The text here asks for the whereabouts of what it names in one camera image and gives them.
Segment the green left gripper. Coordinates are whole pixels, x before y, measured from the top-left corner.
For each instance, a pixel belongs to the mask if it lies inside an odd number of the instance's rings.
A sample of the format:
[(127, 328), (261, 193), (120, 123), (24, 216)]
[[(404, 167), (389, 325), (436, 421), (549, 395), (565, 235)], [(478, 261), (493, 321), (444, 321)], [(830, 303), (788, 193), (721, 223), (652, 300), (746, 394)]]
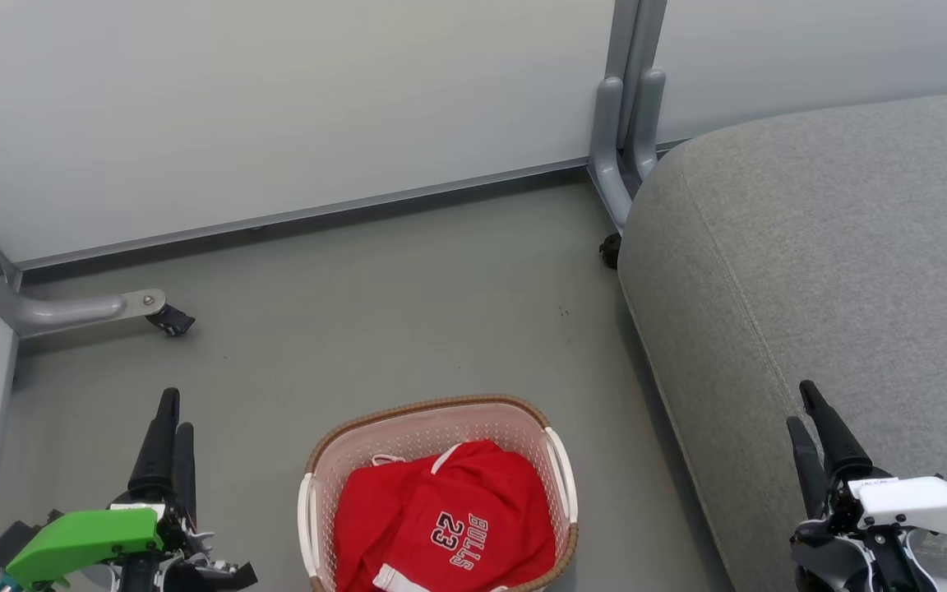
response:
[(194, 426), (181, 423), (180, 392), (168, 387), (148, 424), (127, 483), (132, 496), (178, 503), (113, 503), (104, 510), (53, 511), (44, 525), (16, 521), (0, 536), (0, 591), (62, 591), (68, 576), (109, 570), (109, 591), (242, 591), (258, 582), (251, 563), (214, 561), (193, 520)]

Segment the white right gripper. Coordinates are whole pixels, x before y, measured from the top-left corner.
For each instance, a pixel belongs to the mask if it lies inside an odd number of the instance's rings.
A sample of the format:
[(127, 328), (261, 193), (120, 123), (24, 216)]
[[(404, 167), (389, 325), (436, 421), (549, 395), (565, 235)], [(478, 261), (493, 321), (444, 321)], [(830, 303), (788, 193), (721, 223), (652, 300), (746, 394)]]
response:
[[(838, 411), (812, 380), (801, 380), (799, 392), (824, 468), (803, 421), (788, 417), (808, 518), (790, 539), (797, 591), (947, 591), (947, 580), (932, 576), (916, 551), (927, 535), (947, 544), (947, 480), (865, 479), (871, 458)], [(842, 481), (828, 491), (828, 479)]]

